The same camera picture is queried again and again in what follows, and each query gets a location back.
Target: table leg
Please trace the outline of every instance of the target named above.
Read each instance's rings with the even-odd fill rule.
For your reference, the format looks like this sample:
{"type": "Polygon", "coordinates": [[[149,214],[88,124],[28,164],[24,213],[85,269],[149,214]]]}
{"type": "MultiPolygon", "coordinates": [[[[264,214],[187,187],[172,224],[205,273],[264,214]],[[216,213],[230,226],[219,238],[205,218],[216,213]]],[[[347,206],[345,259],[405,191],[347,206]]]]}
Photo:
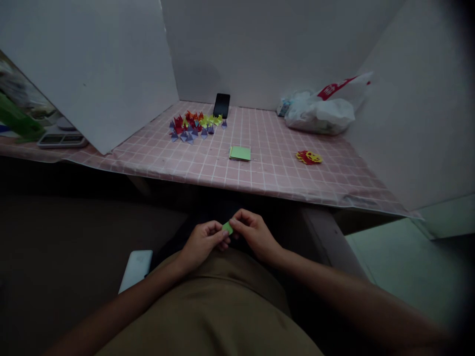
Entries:
{"type": "Polygon", "coordinates": [[[152,197],[152,190],[144,177],[126,175],[137,190],[145,197],[150,199],[152,197]]]}

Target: red logo on bag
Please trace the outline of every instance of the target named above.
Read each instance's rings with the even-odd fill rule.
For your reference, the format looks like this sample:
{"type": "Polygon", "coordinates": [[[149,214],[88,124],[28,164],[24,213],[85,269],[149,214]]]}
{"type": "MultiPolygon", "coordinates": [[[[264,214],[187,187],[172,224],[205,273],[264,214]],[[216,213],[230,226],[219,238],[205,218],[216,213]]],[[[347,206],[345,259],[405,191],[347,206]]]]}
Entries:
{"type": "Polygon", "coordinates": [[[344,81],[341,81],[339,83],[330,84],[329,86],[324,87],[322,91],[318,93],[317,96],[322,98],[323,101],[328,100],[328,98],[332,96],[336,91],[343,88],[345,85],[347,85],[350,81],[352,81],[355,78],[357,78],[357,76],[350,79],[345,79],[344,81]]]}

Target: pink tablecloth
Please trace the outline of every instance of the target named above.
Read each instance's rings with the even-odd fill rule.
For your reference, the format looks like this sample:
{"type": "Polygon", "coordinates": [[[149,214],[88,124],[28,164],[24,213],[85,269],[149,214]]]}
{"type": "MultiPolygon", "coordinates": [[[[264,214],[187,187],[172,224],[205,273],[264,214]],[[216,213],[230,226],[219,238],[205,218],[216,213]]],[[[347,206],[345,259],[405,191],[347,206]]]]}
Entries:
{"type": "Polygon", "coordinates": [[[227,129],[218,127],[214,135],[199,137],[193,145],[170,140],[168,126],[174,116],[187,110],[211,114],[212,108],[180,101],[106,156],[91,145],[40,150],[35,143],[16,145],[6,137],[0,137],[0,154],[41,162],[68,160],[128,175],[417,216],[404,209],[343,137],[290,130],[273,111],[230,107],[227,129]],[[229,160],[231,145],[250,148],[251,162],[229,160]],[[301,150],[321,155],[323,163],[306,166],[297,161],[295,154],[301,150]]]}

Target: small box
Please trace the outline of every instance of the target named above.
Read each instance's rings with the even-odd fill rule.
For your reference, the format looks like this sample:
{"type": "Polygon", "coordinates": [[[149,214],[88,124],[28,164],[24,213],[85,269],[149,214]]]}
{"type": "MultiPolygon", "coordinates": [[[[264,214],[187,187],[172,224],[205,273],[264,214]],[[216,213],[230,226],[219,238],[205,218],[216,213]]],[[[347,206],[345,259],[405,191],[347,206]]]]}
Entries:
{"type": "Polygon", "coordinates": [[[288,111],[288,108],[292,105],[291,100],[281,99],[279,105],[277,106],[277,116],[285,116],[288,111]]]}

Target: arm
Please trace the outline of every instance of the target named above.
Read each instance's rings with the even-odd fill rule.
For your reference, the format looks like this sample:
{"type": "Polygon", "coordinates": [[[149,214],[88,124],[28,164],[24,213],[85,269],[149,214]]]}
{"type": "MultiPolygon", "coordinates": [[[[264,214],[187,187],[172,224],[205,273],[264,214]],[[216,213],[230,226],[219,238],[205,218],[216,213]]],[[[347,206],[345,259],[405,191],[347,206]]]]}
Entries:
{"type": "Polygon", "coordinates": [[[422,351],[447,341],[444,332],[393,295],[282,248],[259,215],[241,209],[230,224],[260,260],[305,284],[388,350],[422,351]]]}
{"type": "Polygon", "coordinates": [[[45,356],[94,355],[228,238],[216,221],[197,225],[178,257],[119,294],[66,334],[45,356]]]}

